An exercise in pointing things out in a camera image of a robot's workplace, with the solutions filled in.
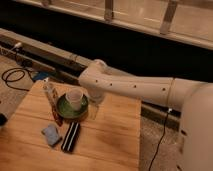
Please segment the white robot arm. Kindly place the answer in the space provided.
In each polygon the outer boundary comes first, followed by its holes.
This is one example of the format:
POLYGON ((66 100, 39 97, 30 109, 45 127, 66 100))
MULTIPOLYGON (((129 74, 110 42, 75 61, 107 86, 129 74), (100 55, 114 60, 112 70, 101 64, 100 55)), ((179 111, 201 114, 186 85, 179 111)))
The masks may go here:
POLYGON ((137 98, 181 113, 177 171, 213 171, 213 83, 172 77, 118 76, 94 60, 79 84, 100 102, 106 92, 137 98))

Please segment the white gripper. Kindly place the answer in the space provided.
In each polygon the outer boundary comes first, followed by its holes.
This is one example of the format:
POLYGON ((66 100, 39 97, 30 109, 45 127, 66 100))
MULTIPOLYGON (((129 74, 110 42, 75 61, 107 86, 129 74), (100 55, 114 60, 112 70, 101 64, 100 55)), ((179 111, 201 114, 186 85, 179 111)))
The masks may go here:
POLYGON ((100 104, 104 98, 105 93, 102 91, 88 91, 89 99, 93 102, 88 105, 88 118, 94 120, 97 116, 99 106, 97 104, 100 104))

